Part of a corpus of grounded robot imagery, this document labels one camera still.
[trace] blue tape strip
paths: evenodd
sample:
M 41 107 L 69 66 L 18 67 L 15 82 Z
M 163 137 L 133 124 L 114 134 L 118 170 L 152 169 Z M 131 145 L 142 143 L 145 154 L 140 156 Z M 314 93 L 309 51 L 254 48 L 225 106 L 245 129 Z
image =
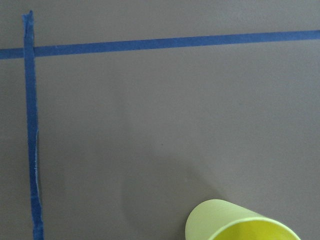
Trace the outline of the blue tape strip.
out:
M 26 115 L 28 130 L 29 177 L 31 193 L 31 213 L 33 221 L 33 239 L 44 239 L 44 224 L 38 187 L 38 110 L 36 92 L 36 70 L 34 52 L 33 12 L 22 16 L 24 26 L 24 74 L 26 90 Z
M 58 55 L 91 54 L 148 49 L 167 49 L 211 45 L 248 44 L 318 39 L 320 39 L 320 30 L 285 31 L 38 46 L 34 48 L 34 53 L 36 57 L 47 57 Z M 22 50 L 22 48 L 0 50 L 0 59 L 20 58 Z

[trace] yellow cup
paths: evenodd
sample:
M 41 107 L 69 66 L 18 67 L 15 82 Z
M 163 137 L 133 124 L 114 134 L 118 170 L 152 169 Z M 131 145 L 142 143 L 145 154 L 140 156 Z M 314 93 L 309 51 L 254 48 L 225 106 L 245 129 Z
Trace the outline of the yellow cup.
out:
M 212 199 L 193 209 L 186 240 L 300 240 L 282 223 L 228 201 Z

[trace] vertical blue tape strip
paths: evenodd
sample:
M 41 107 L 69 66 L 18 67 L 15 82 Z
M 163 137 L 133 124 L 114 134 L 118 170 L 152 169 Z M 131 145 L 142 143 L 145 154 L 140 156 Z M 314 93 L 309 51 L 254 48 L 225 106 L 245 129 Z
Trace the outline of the vertical blue tape strip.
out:
M 33 12 L 22 16 L 24 26 L 24 74 L 26 90 L 26 115 L 28 131 L 29 177 L 31 193 L 31 213 L 33 222 L 33 239 L 44 239 L 44 224 L 38 187 L 38 111 L 36 91 L 36 70 L 34 52 L 34 17 Z

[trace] painter's tape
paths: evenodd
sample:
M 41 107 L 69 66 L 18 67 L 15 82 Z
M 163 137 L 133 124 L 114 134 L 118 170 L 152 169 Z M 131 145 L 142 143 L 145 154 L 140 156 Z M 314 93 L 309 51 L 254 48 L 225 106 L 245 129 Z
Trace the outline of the painter's tape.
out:
M 320 30 L 265 32 L 232 35 L 160 38 L 132 41 L 112 41 L 71 45 L 38 46 L 34 48 L 34 54 L 36 57 L 47 57 L 58 55 L 91 54 L 148 49 L 168 49 L 227 44 L 248 44 L 318 39 L 320 39 Z M 22 51 L 23 48 L 0 50 L 0 59 L 21 58 Z
M 38 186 L 38 110 L 36 92 L 36 70 L 34 52 L 34 18 L 33 12 L 22 16 L 24 26 L 23 54 L 26 90 L 26 115 L 28 131 L 28 157 L 31 194 L 31 214 L 33 222 L 33 239 L 44 239 L 44 224 Z

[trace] cup rim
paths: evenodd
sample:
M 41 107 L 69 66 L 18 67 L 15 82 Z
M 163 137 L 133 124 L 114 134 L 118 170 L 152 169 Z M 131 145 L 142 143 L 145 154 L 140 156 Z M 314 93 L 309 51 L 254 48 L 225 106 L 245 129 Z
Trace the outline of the cup rim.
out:
M 263 217 L 263 216 L 244 217 L 244 218 L 242 218 L 242 219 L 237 219 L 237 220 L 231 221 L 231 222 L 229 222 L 228 224 L 226 224 L 225 226 L 222 226 L 220 229 L 218 229 L 214 234 L 212 234 L 212 235 L 208 238 L 208 240 L 215 240 L 215 238 L 216 238 L 220 233 L 222 233 L 224 230 L 230 228 L 231 226 L 234 226 L 234 225 L 240 224 L 240 223 L 245 223 L 245 222 L 252 222 L 252 221 L 262 221 L 262 222 L 269 222 L 269 223 L 276 224 L 276 225 L 284 228 L 285 230 L 287 230 L 293 237 L 296 238 L 296 240 L 301 240 L 294 231 L 292 231 L 289 227 L 287 227 L 287 226 L 284 225 L 283 223 L 281 223 L 281 222 L 279 222 L 279 221 L 277 221 L 277 220 L 268 218 L 268 217 Z

